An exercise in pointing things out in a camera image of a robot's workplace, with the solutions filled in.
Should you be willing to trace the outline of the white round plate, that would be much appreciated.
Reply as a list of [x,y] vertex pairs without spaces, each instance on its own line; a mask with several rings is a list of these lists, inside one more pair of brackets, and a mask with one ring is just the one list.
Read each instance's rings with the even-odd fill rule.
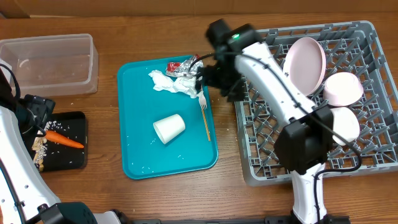
[[311,37],[297,40],[287,52],[283,72],[308,96],[321,85],[326,71],[326,55],[322,46]]

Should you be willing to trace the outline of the white napkin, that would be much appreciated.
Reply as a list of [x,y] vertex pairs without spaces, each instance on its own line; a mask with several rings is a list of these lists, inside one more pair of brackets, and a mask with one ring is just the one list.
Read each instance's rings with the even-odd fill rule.
[[203,90],[196,90],[196,78],[195,77],[178,77],[172,80],[169,76],[164,75],[159,70],[153,70],[149,73],[149,76],[154,82],[153,89],[156,91],[166,90],[171,93],[184,93],[189,95],[190,98],[196,98],[202,96]]

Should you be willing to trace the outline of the white paper cup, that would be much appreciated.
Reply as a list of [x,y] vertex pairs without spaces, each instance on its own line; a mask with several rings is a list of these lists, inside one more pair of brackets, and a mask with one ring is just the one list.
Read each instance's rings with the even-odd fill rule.
[[185,130],[185,122],[179,114],[174,114],[154,122],[153,127],[162,143],[167,144]]

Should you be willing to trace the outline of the white bowl with peanuts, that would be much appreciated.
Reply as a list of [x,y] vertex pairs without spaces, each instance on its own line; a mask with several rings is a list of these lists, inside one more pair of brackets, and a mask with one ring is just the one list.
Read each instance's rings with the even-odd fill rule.
[[360,134],[359,122],[355,114],[346,107],[332,108],[333,113],[333,131],[352,142]]

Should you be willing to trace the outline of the orange carrot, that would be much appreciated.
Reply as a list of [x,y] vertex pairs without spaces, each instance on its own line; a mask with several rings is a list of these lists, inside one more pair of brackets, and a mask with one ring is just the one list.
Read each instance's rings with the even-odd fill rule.
[[56,133],[55,131],[50,131],[50,130],[46,131],[45,139],[47,139],[48,141],[52,141],[54,143],[62,144],[64,146],[69,146],[77,149],[84,148],[84,145],[76,141],[73,141],[59,133]]

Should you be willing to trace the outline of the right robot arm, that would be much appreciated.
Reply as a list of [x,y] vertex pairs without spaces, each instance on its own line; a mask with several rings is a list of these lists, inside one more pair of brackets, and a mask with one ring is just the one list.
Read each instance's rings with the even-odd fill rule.
[[333,145],[333,114],[317,109],[283,74],[266,42],[250,25],[232,30],[223,19],[212,22],[206,38],[216,63],[198,69],[197,86],[212,86],[228,101],[244,99],[249,80],[269,105],[282,131],[274,151],[290,171],[294,188],[291,223],[331,223],[323,203],[322,178]]

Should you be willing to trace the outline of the white bowl with rice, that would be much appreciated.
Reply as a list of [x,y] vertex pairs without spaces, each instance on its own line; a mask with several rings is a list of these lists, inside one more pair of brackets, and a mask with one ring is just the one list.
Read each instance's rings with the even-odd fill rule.
[[358,77],[349,72],[339,72],[328,77],[324,82],[323,99],[329,105],[340,107],[357,102],[364,93]]

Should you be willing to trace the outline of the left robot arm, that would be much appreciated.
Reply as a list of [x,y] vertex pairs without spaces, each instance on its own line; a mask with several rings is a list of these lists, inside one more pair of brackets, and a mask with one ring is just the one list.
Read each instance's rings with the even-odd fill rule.
[[119,210],[93,213],[83,202],[61,202],[49,189],[30,155],[55,102],[21,97],[1,75],[1,212],[4,223],[129,223]]

